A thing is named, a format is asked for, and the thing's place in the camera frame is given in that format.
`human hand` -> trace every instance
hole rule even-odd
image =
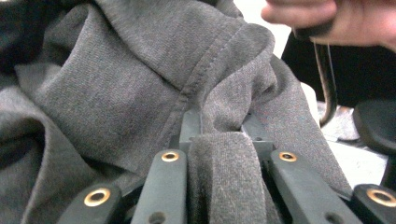
[[[396,0],[267,0],[262,18],[292,28],[333,19],[332,29],[313,41],[334,45],[382,45],[396,51]]]

